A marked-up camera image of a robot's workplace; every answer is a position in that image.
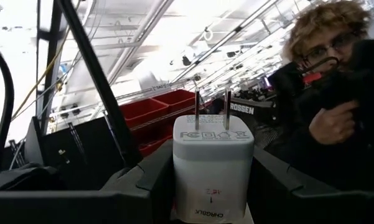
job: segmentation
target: blonde hair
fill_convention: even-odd
[[[324,2],[300,15],[285,45],[285,56],[293,61],[302,59],[306,41],[324,29],[347,26],[367,35],[372,14],[361,5],[359,1]]]

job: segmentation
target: overhead structure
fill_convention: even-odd
[[[323,1],[72,0],[72,4],[78,6],[80,22],[122,105],[196,87],[207,101],[225,88],[236,92],[265,82],[282,65],[281,50],[297,15]],[[53,0],[24,0],[24,4],[0,0],[0,51],[16,76],[20,96],[16,108],[50,61],[59,57],[25,102],[20,115],[25,119],[13,121],[10,136],[20,140],[24,136],[20,127],[29,122],[23,120],[33,114],[48,133],[102,116],[104,107],[86,63],[74,36],[65,39],[67,25]],[[365,7],[374,14],[374,1],[365,1]]]

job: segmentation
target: camera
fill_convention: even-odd
[[[329,60],[337,59],[326,58],[305,70],[291,62],[268,78],[280,109],[285,110],[279,113],[287,114],[285,120],[309,125],[321,108],[330,110],[355,100],[360,105],[352,111],[356,130],[374,147],[374,40],[362,40],[353,46],[349,71],[341,72],[336,65],[307,87],[303,74]]]

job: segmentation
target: black frame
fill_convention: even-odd
[[[255,223],[373,223],[374,192],[341,191],[255,149],[248,204]]]
[[[113,174],[99,191],[0,192],[0,222],[170,223],[172,167],[169,140],[126,175],[124,170]]]
[[[53,1],[52,6],[52,18],[51,18],[51,25],[50,30],[42,30],[40,29],[40,1],[38,0],[37,8],[38,8],[38,15],[37,15],[37,50],[39,50],[39,40],[47,40],[49,42],[49,49],[47,53],[47,66],[50,62],[54,59],[55,55],[57,54],[59,47],[62,41],[65,41],[65,28],[66,28],[66,21],[64,21],[64,17],[62,15],[62,11],[59,8],[58,4]],[[57,82],[58,78],[58,68],[60,66],[60,59],[58,57],[49,70],[48,74],[45,77],[44,82],[44,90],[48,90],[54,83]],[[38,71],[39,67],[39,52],[37,52],[37,68],[36,72]],[[36,116],[41,115],[40,120],[40,127],[42,130],[42,134],[46,134],[47,127],[49,125],[49,114],[51,112],[51,105],[52,105],[52,97],[55,93],[55,88],[44,93],[43,97],[39,98],[36,101]],[[41,91],[36,91],[36,98],[41,95]]]
[[[102,67],[98,61],[96,54],[94,53],[93,47],[84,31],[82,23],[80,22],[77,12],[74,9],[72,2],[69,0],[55,0],[53,6],[53,21],[52,24],[57,27],[52,27],[52,30],[58,28],[61,23],[61,18],[64,16],[66,18],[69,28],[73,33],[73,36],[78,44],[80,53],[86,63],[87,69],[90,72],[91,78],[95,84],[95,87],[98,93],[101,96],[101,100],[105,106],[105,109],[108,113],[108,121],[113,130],[115,141],[118,142],[120,147],[121,155],[125,160],[125,166],[134,167],[140,162],[143,157],[139,153],[137,146],[132,141],[132,135],[129,128],[126,125],[122,112],[119,110],[118,102],[111,91],[110,85],[106,79],[106,76],[102,70]],[[52,40],[53,42],[58,43],[58,36],[56,39]],[[55,43],[52,44],[52,49],[54,51]],[[51,74],[50,77],[47,76],[46,84],[49,85],[52,83],[54,76]]]

